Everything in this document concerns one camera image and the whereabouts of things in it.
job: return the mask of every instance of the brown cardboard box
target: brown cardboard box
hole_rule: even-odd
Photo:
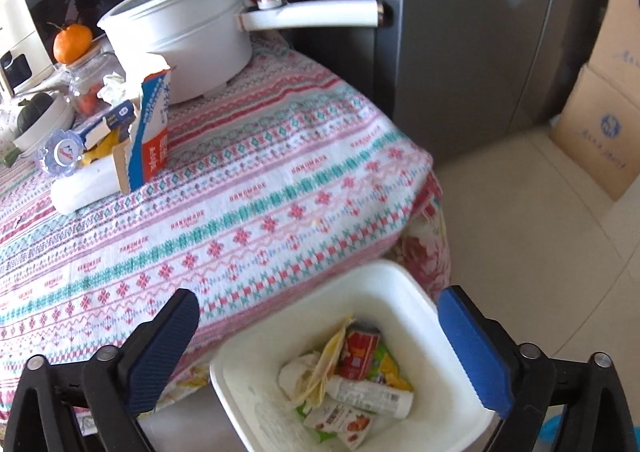
[[[639,0],[609,0],[551,138],[613,200],[640,174]]]

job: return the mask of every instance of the glass jar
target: glass jar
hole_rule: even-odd
[[[104,86],[104,77],[112,73],[123,78],[125,76],[118,58],[110,51],[89,51],[73,64],[69,64],[66,69],[71,74],[70,101],[76,111],[85,116],[91,116],[109,106],[97,96],[98,91]]]

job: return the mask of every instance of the blue gripper pad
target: blue gripper pad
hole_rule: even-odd
[[[198,300],[192,292],[189,293],[156,332],[145,352],[129,371],[125,407],[132,416],[154,409],[198,327]]]
[[[482,405],[506,418],[514,403],[509,369],[451,288],[440,296],[438,319]]]

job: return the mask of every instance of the blue logo on box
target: blue logo on box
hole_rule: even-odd
[[[615,138],[620,134],[622,126],[613,114],[607,114],[602,117],[600,122],[600,130],[607,138]]]

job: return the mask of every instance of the white tube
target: white tube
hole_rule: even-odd
[[[334,400],[362,410],[404,419],[409,414],[414,394],[374,382],[353,382],[334,374],[326,383],[326,393]]]
[[[66,216],[119,191],[113,156],[107,156],[78,169],[71,176],[55,180],[51,184],[51,202]]]
[[[382,8],[376,0],[310,0],[273,10],[241,13],[245,31],[315,28],[318,26],[368,26],[380,24]]]

